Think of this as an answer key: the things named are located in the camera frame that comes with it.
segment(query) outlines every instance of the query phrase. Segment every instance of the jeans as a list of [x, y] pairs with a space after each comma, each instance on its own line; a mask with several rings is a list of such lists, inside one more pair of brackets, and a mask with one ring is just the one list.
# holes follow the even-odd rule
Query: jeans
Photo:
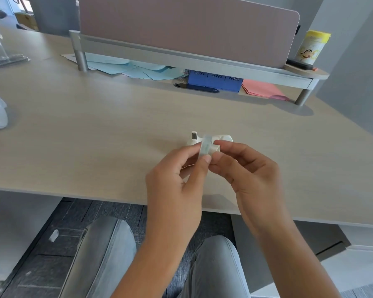
[[[113, 217], [83, 232], [59, 298], [109, 298], [136, 254], [129, 225]], [[234, 245], [213, 236], [195, 251], [179, 298], [250, 298]]]

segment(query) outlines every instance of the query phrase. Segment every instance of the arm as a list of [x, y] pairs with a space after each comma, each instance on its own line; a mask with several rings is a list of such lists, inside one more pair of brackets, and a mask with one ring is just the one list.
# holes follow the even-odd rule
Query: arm
[[211, 157], [197, 160], [199, 149], [200, 144], [173, 150], [147, 174], [145, 240], [111, 298], [162, 297], [202, 217]]
[[278, 165], [247, 145], [215, 141], [209, 169], [236, 193], [243, 220], [256, 237], [282, 298], [340, 298], [332, 280], [291, 218]]

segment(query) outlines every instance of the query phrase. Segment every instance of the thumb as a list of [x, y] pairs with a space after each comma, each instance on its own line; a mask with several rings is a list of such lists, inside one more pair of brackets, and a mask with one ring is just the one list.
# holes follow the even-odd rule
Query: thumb
[[204, 155], [197, 160], [189, 179], [184, 186], [185, 191], [202, 197], [204, 180], [206, 179], [211, 159], [210, 155]]
[[229, 155], [215, 152], [210, 165], [210, 170], [225, 178], [234, 188], [249, 183], [251, 173]]

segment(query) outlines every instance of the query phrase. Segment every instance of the desk leg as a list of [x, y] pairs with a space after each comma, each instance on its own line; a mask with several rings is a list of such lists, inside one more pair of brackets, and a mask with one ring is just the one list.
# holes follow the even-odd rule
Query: desk leg
[[309, 84], [307, 89], [303, 89], [298, 96], [297, 100], [294, 102], [295, 105], [302, 106], [304, 105], [305, 101], [309, 98], [309, 95], [311, 94], [312, 90], [315, 88], [315, 86], [318, 84], [318, 79], [313, 79], [311, 83]]
[[86, 54], [81, 48], [80, 42], [80, 31], [69, 30], [70, 40], [72, 42], [73, 50], [75, 52], [76, 61], [78, 64], [79, 71], [87, 72], [88, 64]]

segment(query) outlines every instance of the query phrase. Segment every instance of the left hand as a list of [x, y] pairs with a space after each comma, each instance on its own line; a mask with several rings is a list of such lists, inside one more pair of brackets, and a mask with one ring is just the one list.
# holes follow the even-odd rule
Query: left hand
[[202, 218], [203, 185], [211, 156], [197, 160], [199, 149], [200, 144], [175, 149], [146, 175], [145, 241], [181, 257]]

